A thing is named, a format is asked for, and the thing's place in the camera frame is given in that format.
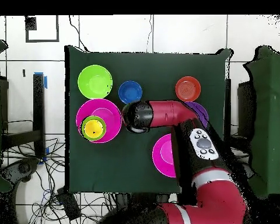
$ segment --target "blue bowl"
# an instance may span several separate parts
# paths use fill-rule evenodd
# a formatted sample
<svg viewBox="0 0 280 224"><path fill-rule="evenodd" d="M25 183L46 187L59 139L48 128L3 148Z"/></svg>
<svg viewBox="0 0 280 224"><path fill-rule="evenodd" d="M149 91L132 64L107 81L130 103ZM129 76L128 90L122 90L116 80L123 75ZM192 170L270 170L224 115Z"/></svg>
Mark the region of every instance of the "blue bowl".
<svg viewBox="0 0 280 224"><path fill-rule="evenodd" d="M138 83L129 80L120 85L118 95L123 103L128 104L141 99L142 88Z"/></svg>

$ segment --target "table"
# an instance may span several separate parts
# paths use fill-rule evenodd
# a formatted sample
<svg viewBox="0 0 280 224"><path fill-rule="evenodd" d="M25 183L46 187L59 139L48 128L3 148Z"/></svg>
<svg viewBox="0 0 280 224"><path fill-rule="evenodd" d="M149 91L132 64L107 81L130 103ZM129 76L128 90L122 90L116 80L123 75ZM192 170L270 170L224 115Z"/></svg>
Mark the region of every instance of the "table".
<svg viewBox="0 0 280 224"><path fill-rule="evenodd" d="M110 142L93 144L79 134L75 118L88 99L78 89L78 76L83 68L97 64L105 67L113 78L113 88L106 99L122 110L118 88L127 81L138 82L143 89L142 100L178 100L176 82L193 76L201 84L196 100L208 111L209 120L222 137L225 98L225 61L231 50L216 54L157 54L83 52L65 47L65 141L66 186L70 193L179 193L174 178L159 173L152 162L152 148L169 127L151 129L133 135L122 125Z"/></svg>

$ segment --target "red bowl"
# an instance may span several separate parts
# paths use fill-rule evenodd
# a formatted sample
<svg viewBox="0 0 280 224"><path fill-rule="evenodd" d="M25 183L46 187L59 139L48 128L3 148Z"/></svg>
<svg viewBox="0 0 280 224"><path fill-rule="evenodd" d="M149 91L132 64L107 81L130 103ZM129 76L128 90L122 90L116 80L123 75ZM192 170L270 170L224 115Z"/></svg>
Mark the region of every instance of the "red bowl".
<svg viewBox="0 0 280 224"><path fill-rule="evenodd" d="M176 83L175 92L177 97L183 102L193 102L200 95L200 83L192 76L184 76Z"/></svg>

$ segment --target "white control panel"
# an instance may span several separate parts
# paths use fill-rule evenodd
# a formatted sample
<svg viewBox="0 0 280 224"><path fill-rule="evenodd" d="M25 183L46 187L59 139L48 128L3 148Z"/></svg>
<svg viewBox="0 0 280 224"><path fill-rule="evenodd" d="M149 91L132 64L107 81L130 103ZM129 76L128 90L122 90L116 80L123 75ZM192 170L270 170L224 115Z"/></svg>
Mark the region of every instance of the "white control panel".
<svg viewBox="0 0 280 224"><path fill-rule="evenodd" d="M219 158L212 140L203 129L193 129L190 134L190 140L199 158L205 160L215 160Z"/></svg>

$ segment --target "blue tape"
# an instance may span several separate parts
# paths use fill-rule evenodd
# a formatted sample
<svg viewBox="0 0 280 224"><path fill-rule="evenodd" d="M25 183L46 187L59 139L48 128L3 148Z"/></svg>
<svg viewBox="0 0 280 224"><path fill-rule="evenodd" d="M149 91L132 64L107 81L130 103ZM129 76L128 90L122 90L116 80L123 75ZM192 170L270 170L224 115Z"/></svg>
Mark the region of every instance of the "blue tape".
<svg viewBox="0 0 280 224"><path fill-rule="evenodd" d="M46 148L45 154L47 155L47 154L49 154L49 153L50 153L49 148ZM46 162L46 161L47 161L47 158L46 158L46 157L43 157L43 158L42 158L42 161Z"/></svg>
<svg viewBox="0 0 280 224"><path fill-rule="evenodd" d="M44 77L44 87L45 87L46 89L48 88L47 76Z"/></svg>
<svg viewBox="0 0 280 224"><path fill-rule="evenodd" d="M44 72L35 72L35 75L44 75ZM44 76L44 88L48 88L48 79L47 76Z"/></svg>

